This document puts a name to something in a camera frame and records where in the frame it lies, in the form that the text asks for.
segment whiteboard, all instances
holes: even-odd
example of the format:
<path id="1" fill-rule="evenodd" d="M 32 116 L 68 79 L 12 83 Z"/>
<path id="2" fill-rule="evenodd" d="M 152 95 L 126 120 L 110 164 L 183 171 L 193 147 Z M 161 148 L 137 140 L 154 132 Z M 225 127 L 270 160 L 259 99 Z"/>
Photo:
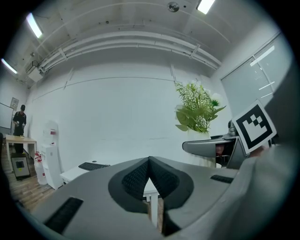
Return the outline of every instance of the whiteboard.
<path id="1" fill-rule="evenodd" d="M 0 127 L 11 128 L 13 108 L 0 103 Z"/>

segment white wall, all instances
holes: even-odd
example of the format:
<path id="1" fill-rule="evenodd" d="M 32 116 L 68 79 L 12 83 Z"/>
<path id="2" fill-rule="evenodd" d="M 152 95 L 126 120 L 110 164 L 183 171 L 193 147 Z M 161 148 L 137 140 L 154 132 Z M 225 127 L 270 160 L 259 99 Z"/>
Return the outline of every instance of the white wall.
<path id="1" fill-rule="evenodd" d="M 31 88 L 25 132 L 39 147 L 46 121 L 58 123 L 63 171 L 89 159 L 115 164 L 153 155 L 183 161 L 187 133 L 175 127 L 181 101 L 171 63 L 177 81 L 197 78 L 213 92 L 201 75 L 205 67 L 184 56 L 135 48 L 92 52 L 58 65 Z"/>
<path id="2" fill-rule="evenodd" d="M 6 106 L 10 106 L 11 99 L 16 98 L 19 100 L 18 109 L 17 109 L 19 111 L 21 105 L 26 103 L 28 94 L 29 94 L 29 90 L 27 89 L 26 85 L 21 85 L 9 73 L 6 72 L 6 69 L 1 69 L 0 103 Z M 2 128 L 0 128 L 0 132 L 4 134 L 11 133 L 10 131 L 7 131 L 7 129 L 2 129 Z"/>
<path id="3" fill-rule="evenodd" d="M 236 69 L 236 67 L 247 58 L 252 56 L 279 31 L 280 29 L 278 26 L 271 19 L 265 17 L 237 44 L 237 46 L 222 61 L 222 66 L 211 76 L 210 79 L 214 90 L 223 98 L 222 105 L 227 105 L 227 107 L 218 114 L 219 117 L 211 123 L 211 135 L 227 133 L 227 123 L 232 118 L 231 109 L 221 79 Z"/>

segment ceiling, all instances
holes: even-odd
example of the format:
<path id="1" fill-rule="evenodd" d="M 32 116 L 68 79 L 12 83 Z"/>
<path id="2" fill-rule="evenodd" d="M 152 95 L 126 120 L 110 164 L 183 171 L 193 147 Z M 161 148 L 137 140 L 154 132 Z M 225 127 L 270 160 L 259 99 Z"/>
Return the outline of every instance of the ceiling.
<path id="1" fill-rule="evenodd" d="M 29 87 L 32 61 L 40 64 L 58 48 L 103 33 L 143 31 L 168 35 L 196 45 L 222 61 L 261 19 L 242 0 L 216 0 L 208 14 L 196 10 L 199 0 L 176 0 L 180 10 L 168 11 L 170 0 L 45 1 L 33 15 L 43 35 L 36 38 L 27 22 L 21 26 L 5 59 Z"/>

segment green plant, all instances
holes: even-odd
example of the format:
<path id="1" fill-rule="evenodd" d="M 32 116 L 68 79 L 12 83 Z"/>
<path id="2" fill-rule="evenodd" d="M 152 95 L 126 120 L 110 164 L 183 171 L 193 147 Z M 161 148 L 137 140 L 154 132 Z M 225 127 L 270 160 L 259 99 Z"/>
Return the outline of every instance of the green plant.
<path id="1" fill-rule="evenodd" d="M 208 132 L 210 122 L 217 118 L 219 111 L 226 106 L 216 108 L 220 103 L 211 99 L 203 86 L 197 87 L 195 84 L 176 82 L 176 91 L 179 92 L 183 105 L 176 111 L 176 117 L 180 125 L 176 125 L 180 130 L 192 129 L 200 133 Z"/>

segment white desk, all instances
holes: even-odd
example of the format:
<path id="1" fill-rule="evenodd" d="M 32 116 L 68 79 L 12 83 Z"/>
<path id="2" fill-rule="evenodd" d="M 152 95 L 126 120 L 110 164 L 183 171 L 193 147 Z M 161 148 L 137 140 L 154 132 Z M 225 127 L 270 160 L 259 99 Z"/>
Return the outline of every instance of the white desk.
<path id="1" fill-rule="evenodd" d="M 36 151 L 36 143 L 37 141 L 29 138 L 29 137 L 20 137 L 20 136 L 13 136 L 6 134 L 6 151 L 7 151 L 7 158 L 10 166 L 10 170 L 13 172 L 13 165 L 11 163 L 10 154 L 9 154 L 9 144 L 10 143 L 26 143 L 26 144 L 34 144 L 34 150 Z"/>
<path id="2" fill-rule="evenodd" d="M 65 183 L 68 183 L 75 178 L 79 177 L 80 175 L 87 173 L 89 171 L 84 170 L 82 168 L 79 168 L 78 166 L 70 169 L 69 171 L 66 171 L 62 174 L 60 174 L 61 178 Z M 157 227 L 158 224 L 158 191 L 154 187 L 152 181 L 149 179 L 145 189 L 144 189 L 144 197 L 146 197 L 146 201 L 150 202 L 151 204 L 151 220 L 155 227 Z"/>

